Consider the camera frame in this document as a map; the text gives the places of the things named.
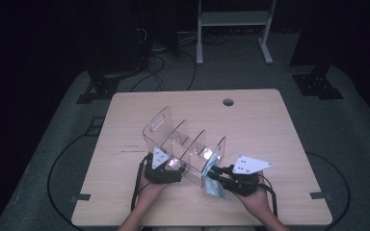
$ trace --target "hand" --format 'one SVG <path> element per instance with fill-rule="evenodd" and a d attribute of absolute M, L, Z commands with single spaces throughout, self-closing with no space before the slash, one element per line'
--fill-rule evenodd
<path fill-rule="evenodd" d="M 128 217 L 119 227 L 119 231 L 139 230 L 146 212 L 151 207 L 152 203 L 154 203 L 154 201 L 158 198 L 164 188 L 168 186 L 168 184 L 157 185 L 150 183 L 145 178 L 144 172 L 145 170 L 143 169 L 139 185 L 137 204 L 134 207 L 134 210 L 128 215 Z"/>
<path fill-rule="evenodd" d="M 259 176 L 259 184 L 265 184 L 263 177 Z M 240 199 L 249 213 L 257 218 L 265 216 L 268 213 L 272 213 L 269 200 L 267 198 L 267 192 L 260 187 L 257 187 L 256 192 L 249 196 L 242 196 L 238 193 L 233 194 Z"/>
<path fill-rule="evenodd" d="M 152 184 L 145 178 L 145 170 L 140 180 L 138 203 L 146 202 L 151 205 L 169 184 Z"/>
<path fill-rule="evenodd" d="M 264 178 L 259 176 L 259 184 L 265 184 Z M 245 205 L 245 208 L 255 216 L 269 231 L 285 231 L 288 228 L 273 214 L 270 209 L 267 192 L 257 187 L 256 192 L 248 196 L 234 193 L 236 197 Z"/>

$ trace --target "black cable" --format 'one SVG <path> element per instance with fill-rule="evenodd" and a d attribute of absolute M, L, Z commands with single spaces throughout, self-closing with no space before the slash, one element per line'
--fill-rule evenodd
<path fill-rule="evenodd" d="M 191 58 L 191 60 L 192 60 L 192 64 L 194 65 L 194 75 L 192 76 L 191 84 L 187 88 L 187 90 L 189 90 L 191 88 L 192 84 L 195 81 L 195 77 L 197 76 L 197 62 L 195 62 L 195 59 L 194 59 L 194 57 L 192 57 L 192 55 L 186 53 L 185 51 L 178 50 L 178 52 L 183 53 L 183 54 L 189 56 L 189 58 Z"/>
<path fill-rule="evenodd" d="M 333 221 L 331 224 L 329 224 L 326 227 L 326 231 L 328 231 L 328 230 L 331 230 L 342 218 L 344 218 L 344 216 L 347 214 L 347 212 L 348 212 L 348 210 L 350 208 L 350 204 L 351 204 L 350 186 L 348 185 L 348 182 L 345 179 L 344 174 L 341 172 L 341 170 L 338 169 L 338 167 L 336 167 L 331 161 L 327 160 L 326 158 L 324 158 L 324 157 L 322 157 L 320 155 L 317 155 L 315 153 L 312 153 L 312 152 L 306 151 L 305 154 L 310 155 L 310 156 L 315 156 L 315 157 L 317 157 L 317 158 L 319 158 L 319 159 L 327 162 L 331 167 L 333 167 L 336 170 L 336 172 L 341 176 L 342 180 L 344 181 L 345 188 L 347 190 L 347 203 L 345 205 L 345 208 L 344 208 L 343 212 L 341 213 L 341 215 L 335 221 Z"/>
<path fill-rule="evenodd" d="M 62 217 L 62 219 L 64 219 L 67 223 L 69 223 L 71 226 L 73 226 L 75 229 L 77 230 L 83 230 L 83 228 L 80 228 L 76 225 L 74 225 L 70 219 L 68 219 L 60 210 L 59 208 L 56 206 L 54 200 L 53 200 L 53 197 L 52 197 L 52 193 L 50 192 L 50 180 L 51 180 L 51 177 L 52 177 L 52 172 L 53 172 L 53 169 L 55 168 L 57 162 L 60 160 L 60 158 L 66 153 L 66 151 L 73 145 L 75 144 L 77 141 L 79 141 L 81 138 L 83 137 L 92 137 L 91 135 L 89 135 L 90 131 L 94 130 L 96 128 L 92 128 L 92 129 L 88 129 L 84 134 L 78 136 L 76 139 L 74 139 L 71 143 L 69 143 L 63 150 L 62 152 L 59 154 L 59 156 L 56 158 L 56 160 L 54 161 L 54 163 L 52 164 L 52 167 L 50 168 L 50 171 L 49 171 L 49 175 L 47 176 L 47 186 L 46 186 L 46 189 L 47 189 L 47 195 L 49 197 L 49 200 L 50 200 L 50 204 L 52 205 L 53 209 L 59 214 L 60 217 Z"/>
<path fill-rule="evenodd" d="M 140 190 L 138 190 L 138 194 L 140 194 L 140 192 L 145 189 L 149 184 L 151 184 L 151 182 L 148 182 L 146 183 L 146 185 L 144 187 L 142 187 Z"/>
<path fill-rule="evenodd" d="M 161 61 L 163 62 L 163 64 L 165 64 L 165 61 L 164 61 L 162 58 L 160 58 L 160 57 L 157 57 L 157 56 L 150 56 L 150 57 L 152 57 L 152 58 L 157 58 L 157 59 L 161 60 Z M 149 66 L 147 67 L 147 69 L 148 69 L 149 73 L 153 74 L 153 76 L 154 76 L 155 80 L 156 80 L 156 81 L 157 81 L 157 83 L 158 83 L 158 86 L 157 86 L 157 88 L 155 89 L 155 91 L 158 91 L 158 89 L 160 89 L 160 91 L 163 91 L 163 90 L 162 90 L 162 85 L 164 84 L 164 81 L 161 79 L 161 77 L 159 77 L 159 76 L 157 75 L 157 72 L 153 72 L 153 71 L 149 68 Z"/>
<path fill-rule="evenodd" d="M 270 183 L 270 181 L 266 177 L 264 177 L 264 175 L 260 175 L 260 174 L 257 174 L 257 175 L 260 176 L 261 178 L 265 179 L 266 182 L 269 184 L 270 188 L 273 188 L 272 183 Z"/>
<path fill-rule="evenodd" d="M 134 208 L 135 208 L 135 202 L 137 201 L 137 196 L 140 193 L 139 187 L 140 187 L 141 176 L 143 175 L 143 168 L 144 168 L 144 162 L 145 162 L 145 160 L 146 160 L 146 156 L 140 162 L 140 165 L 138 167 L 138 172 L 137 172 L 137 178 L 136 178 L 136 181 L 135 181 L 135 187 L 134 187 L 133 197 L 131 198 L 131 211 L 134 210 Z"/>
<path fill-rule="evenodd" d="M 142 81 L 144 81 L 144 80 L 146 80 L 147 78 L 149 78 L 149 77 L 151 77 L 151 76 L 154 76 L 156 73 L 158 73 L 158 72 L 160 72 L 163 68 L 164 68 L 164 66 L 165 66 L 165 61 L 162 59 L 162 58 L 160 58 L 160 57 L 157 57 L 157 56 L 155 56 L 154 58 L 158 58 L 160 61 L 162 61 L 162 65 L 161 65 L 161 67 L 160 68 L 158 68 L 157 69 L 157 71 L 155 71 L 155 72 L 151 72 L 151 74 L 149 74 L 149 75 L 147 75 L 146 77 L 144 77 L 143 79 L 141 79 L 140 81 L 138 81 L 132 88 L 131 88 L 131 90 L 130 90 L 130 92 L 133 92 L 134 91 L 134 88 L 136 88 Z"/>
<path fill-rule="evenodd" d="M 191 44 L 192 41 L 196 40 L 198 33 L 193 32 L 191 36 L 186 37 L 185 39 L 178 42 L 178 46 L 184 46 L 185 44 Z"/>
<path fill-rule="evenodd" d="M 133 77 L 133 76 L 136 76 L 138 74 L 140 74 L 141 72 L 143 71 L 143 68 L 137 68 L 135 70 L 133 70 L 132 72 L 130 73 L 127 73 L 127 74 L 122 74 L 122 75 L 118 75 L 118 76 L 115 76 L 115 77 L 106 77 L 108 80 L 111 80 L 111 81 L 120 81 L 120 80 L 123 80 L 123 79 L 126 79 L 128 77 Z"/>
<path fill-rule="evenodd" d="M 272 195 L 272 204 L 273 204 L 273 214 L 278 217 L 278 200 L 276 198 L 276 193 L 273 188 L 265 185 L 265 184 L 258 184 L 257 187 L 262 188 L 263 190 L 269 192 Z"/>
<path fill-rule="evenodd" d="M 233 36 L 231 34 L 228 35 L 230 38 L 225 38 L 224 36 L 217 36 L 213 34 L 208 34 L 203 37 L 203 44 L 204 45 L 210 45 L 210 46 L 220 46 L 224 45 L 228 42 L 233 41 Z"/>

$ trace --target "wooden table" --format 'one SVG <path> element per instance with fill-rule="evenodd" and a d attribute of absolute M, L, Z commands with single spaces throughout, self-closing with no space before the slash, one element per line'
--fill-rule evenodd
<path fill-rule="evenodd" d="M 233 106 L 224 105 L 225 99 Z M 72 222 L 81 226 L 120 225 L 130 213 L 139 162 L 147 153 L 143 129 L 170 106 L 173 126 L 188 120 L 189 136 L 206 130 L 215 148 L 225 136 L 227 167 L 239 155 L 274 163 L 264 171 L 277 194 L 278 216 L 285 224 L 329 224 L 320 191 L 300 139 L 277 90 L 201 90 L 135 92 L 114 95 L 98 139 Z M 260 225 L 230 192 L 220 200 L 183 178 L 163 191 L 144 219 L 148 226 Z"/>

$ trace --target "transparent acrylic box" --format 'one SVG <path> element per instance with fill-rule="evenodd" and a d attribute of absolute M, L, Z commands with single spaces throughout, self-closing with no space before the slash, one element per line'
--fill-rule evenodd
<path fill-rule="evenodd" d="M 167 167 L 181 170 L 183 177 L 200 187 L 204 186 L 202 172 L 209 159 L 215 156 L 220 161 L 225 154 L 225 137 L 212 151 L 205 145 L 205 134 L 203 130 L 191 139 L 186 119 L 174 128 L 170 107 L 158 113 L 143 130 L 148 150 L 153 153 L 157 147 L 164 151 L 170 156 Z"/>

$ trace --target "gray carpet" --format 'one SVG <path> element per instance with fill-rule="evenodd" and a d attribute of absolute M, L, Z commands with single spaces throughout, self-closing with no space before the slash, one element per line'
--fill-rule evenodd
<path fill-rule="evenodd" d="M 312 66 L 291 67 L 298 34 L 270 34 L 268 46 L 274 64 L 265 64 L 257 36 L 234 36 L 219 46 L 204 45 L 204 65 L 197 67 L 191 90 L 277 89 L 286 104 L 302 141 L 304 150 L 330 160 L 348 181 L 351 206 L 332 230 L 370 230 L 370 109 L 357 93 L 350 78 L 339 69 L 330 68 L 327 77 L 344 99 L 320 100 L 303 97 L 292 74 L 307 73 Z M 195 57 L 194 45 L 181 47 Z M 194 65 L 189 56 L 179 53 L 158 55 L 165 61 L 158 72 L 163 85 L 158 88 L 154 77 L 141 82 L 134 91 L 186 90 L 192 82 Z M 153 71 L 161 60 L 149 59 Z M 118 91 L 130 91 L 149 72 L 122 80 Z M 80 192 L 97 137 L 83 137 L 92 118 L 106 116 L 110 100 L 76 104 L 90 82 L 87 72 L 76 77 L 57 113 L 48 126 L 40 145 L 18 184 L 13 198 L 0 218 L 0 230 L 74 230 L 50 204 L 46 192 L 49 171 L 53 168 L 50 189 L 59 210 L 71 218 L 73 196 Z M 320 187 L 330 195 L 333 218 L 343 212 L 348 199 L 344 182 L 324 160 L 308 157 Z M 324 230 L 325 227 L 290 226 L 291 230 Z M 116 227 L 92 227 L 85 230 L 116 230 Z"/>

